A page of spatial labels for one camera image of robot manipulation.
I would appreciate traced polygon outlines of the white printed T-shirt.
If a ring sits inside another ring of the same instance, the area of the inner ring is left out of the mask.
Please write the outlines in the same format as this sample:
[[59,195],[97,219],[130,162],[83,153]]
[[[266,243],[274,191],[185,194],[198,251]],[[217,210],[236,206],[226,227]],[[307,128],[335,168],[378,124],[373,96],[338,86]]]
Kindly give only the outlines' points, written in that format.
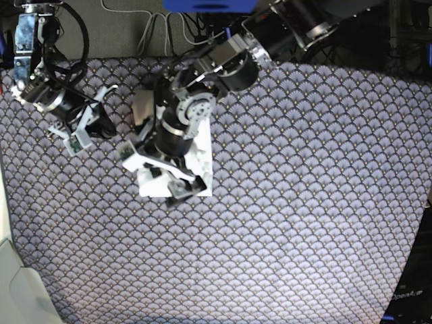
[[[213,193],[213,154],[209,119],[200,123],[198,136],[193,140],[192,146],[184,158],[187,169],[194,175],[200,176],[207,187],[198,193],[198,197],[211,197]],[[170,179],[164,171],[160,176],[154,178],[149,169],[139,169],[136,173],[138,193],[141,197],[148,198],[172,197],[167,186]]]

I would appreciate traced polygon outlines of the blue box overhead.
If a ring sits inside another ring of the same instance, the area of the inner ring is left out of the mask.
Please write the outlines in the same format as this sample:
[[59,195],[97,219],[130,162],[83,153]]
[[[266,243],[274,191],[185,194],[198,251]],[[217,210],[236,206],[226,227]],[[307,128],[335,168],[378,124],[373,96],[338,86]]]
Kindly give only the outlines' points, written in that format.
[[185,13],[250,13],[257,0],[163,0],[166,10]]

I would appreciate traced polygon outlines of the patterned fan-motif tablecloth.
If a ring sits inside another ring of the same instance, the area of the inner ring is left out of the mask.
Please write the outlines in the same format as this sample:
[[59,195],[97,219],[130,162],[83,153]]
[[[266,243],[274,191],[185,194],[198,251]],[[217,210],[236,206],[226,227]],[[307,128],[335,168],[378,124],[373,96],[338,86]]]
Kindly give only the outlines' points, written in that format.
[[117,136],[68,155],[54,119],[1,72],[11,231],[68,323],[378,323],[431,189],[431,86],[297,65],[264,68],[211,117],[213,194],[174,208],[138,193],[117,149],[160,58],[93,59],[116,85]]

